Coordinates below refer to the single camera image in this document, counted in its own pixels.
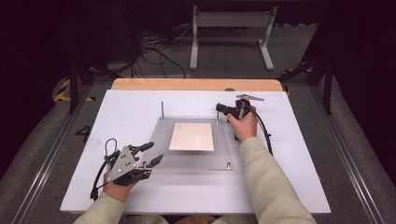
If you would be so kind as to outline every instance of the white tabletop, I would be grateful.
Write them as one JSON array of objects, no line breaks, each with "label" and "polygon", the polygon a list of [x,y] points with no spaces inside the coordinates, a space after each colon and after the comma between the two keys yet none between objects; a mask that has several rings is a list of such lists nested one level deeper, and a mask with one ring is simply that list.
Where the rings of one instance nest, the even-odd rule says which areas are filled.
[{"label": "white tabletop", "polygon": [[[105,142],[116,138],[118,148],[147,143],[162,115],[215,118],[216,104],[234,106],[235,96],[249,94],[264,98],[251,103],[257,107],[268,133],[274,157],[295,188],[301,202],[311,213],[330,213],[323,188],[306,148],[288,96],[283,91],[107,91],[91,136],[82,152],[76,171],[61,206],[62,211],[84,212],[93,181],[104,162]],[[251,214],[253,207],[245,185],[244,165],[239,143],[231,126],[224,126],[234,169],[231,171],[161,171],[131,191],[127,214]],[[265,144],[261,130],[259,138]]]}]

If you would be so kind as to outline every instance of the beige sleeve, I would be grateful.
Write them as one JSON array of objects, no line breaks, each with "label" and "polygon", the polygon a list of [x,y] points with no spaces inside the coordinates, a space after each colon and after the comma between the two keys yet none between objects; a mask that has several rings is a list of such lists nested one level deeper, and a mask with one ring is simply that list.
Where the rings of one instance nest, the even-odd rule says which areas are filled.
[{"label": "beige sleeve", "polygon": [[102,192],[91,207],[74,223],[75,224],[111,224],[119,223],[120,217],[125,209],[125,203]]},{"label": "beige sleeve", "polygon": [[316,223],[262,142],[251,137],[240,146],[247,188],[259,223]]}]

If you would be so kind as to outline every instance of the metal rod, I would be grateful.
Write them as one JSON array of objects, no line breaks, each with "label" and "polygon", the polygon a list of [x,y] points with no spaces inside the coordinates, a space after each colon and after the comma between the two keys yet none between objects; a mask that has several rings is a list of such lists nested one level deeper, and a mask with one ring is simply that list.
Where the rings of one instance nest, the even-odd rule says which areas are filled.
[{"label": "metal rod", "polygon": [[69,114],[72,114],[78,104],[78,79],[77,79],[76,66],[74,60],[69,65],[69,78],[70,78],[70,94],[71,94]]},{"label": "metal rod", "polygon": [[291,77],[295,77],[297,75],[299,75],[301,72],[303,72],[305,69],[308,69],[314,65],[316,65],[317,63],[319,63],[321,61],[320,58],[315,59],[312,62],[309,63],[305,63],[303,65],[300,65],[299,67],[293,69],[290,73],[286,74],[285,76],[282,76],[280,78],[278,78],[277,80],[280,82],[284,82],[286,80],[288,80]]},{"label": "metal rod", "polygon": [[328,61],[327,71],[325,75],[325,82],[324,82],[323,105],[326,109],[326,112],[329,115],[332,113],[330,109],[331,98],[332,98],[332,63]]},{"label": "metal rod", "polygon": [[163,102],[161,102],[161,110],[163,112]]},{"label": "metal rod", "polygon": [[103,66],[101,66],[100,64],[94,62],[93,60],[90,60],[86,57],[83,56],[79,56],[79,58],[86,64],[96,68],[97,70],[99,70],[101,73],[113,77],[113,78],[121,78],[122,76],[120,76],[119,74],[112,72],[110,70],[108,70],[107,68],[104,68]]}]

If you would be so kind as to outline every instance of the white metal stand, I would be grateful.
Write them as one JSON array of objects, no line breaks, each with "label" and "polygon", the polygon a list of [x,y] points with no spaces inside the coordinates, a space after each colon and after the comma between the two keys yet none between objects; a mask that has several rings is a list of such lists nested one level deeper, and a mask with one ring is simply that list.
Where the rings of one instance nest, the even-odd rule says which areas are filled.
[{"label": "white metal stand", "polygon": [[267,43],[274,24],[277,7],[264,12],[198,12],[197,6],[192,14],[192,48],[190,69],[198,68],[198,27],[264,27],[265,36],[259,39],[265,65],[269,71],[274,70],[274,65],[268,53]]}]

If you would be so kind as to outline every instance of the dark floor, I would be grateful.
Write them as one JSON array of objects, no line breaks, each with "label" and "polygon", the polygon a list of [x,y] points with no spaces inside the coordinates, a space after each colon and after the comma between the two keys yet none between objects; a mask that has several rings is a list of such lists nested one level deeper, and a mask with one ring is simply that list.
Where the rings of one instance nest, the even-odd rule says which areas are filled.
[{"label": "dark floor", "polygon": [[[221,29],[201,32],[198,70],[196,71],[189,70],[190,40],[182,39],[167,48],[164,53],[179,63],[190,78],[276,78],[285,69],[298,65],[315,30],[315,25],[275,27],[268,45],[276,68],[273,72],[265,69],[255,42],[262,34],[258,29],[246,29],[240,35]],[[151,52],[147,54],[147,59],[158,61],[159,55]],[[158,65],[145,63],[143,60],[139,60],[139,65],[140,69],[138,67],[135,69],[140,77],[163,76],[163,71]],[[180,68],[169,62],[163,65],[163,70],[169,77],[181,77],[182,74]],[[121,74],[129,77],[131,70]],[[104,79],[106,78],[97,77],[97,81],[89,87],[88,95],[96,97],[96,101],[84,102],[77,112],[60,145],[60,152],[55,158],[54,166],[49,170],[48,178],[44,178],[43,189],[38,192],[30,214],[26,214],[21,223],[72,223],[78,217],[63,213],[59,211],[59,208],[84,148],[83,136],[75,135],[75,133],[86,125],[94,124],[104,94],[111,87],[111,81]],[[327,116],[321,112],[320,104],[313,93],[320,91],[321,86],[310,88],[302,80],[304,80],[304,74],[291,82],[284,83],[284,86],[290,88],[290,103],[318,174],[323,178],[321,183],[332,209],[331,214],[315,215],[315,219],[318,223],[394,223],[396,189],[378,162],[359,124],[349,111],[336,81],[333,83],[332,90],[332,115]],[[0,223],[11,223],[16,216],[29,188],[35,181],[37,172],[53,148],[64,121],[70,118],[67,115],[69,106],[67,102],[56,103],[56,106],[28,137],[1,180]],[[353,184],[354,177],[342,160],[339,145],[326,122],[328,118],[336,123],[347,150],[383,220],[378,218],[374,221],[371,220],[371,216],[367,215],[370,211],[364,206],[364,200],[357,193],[357,186]]]}]

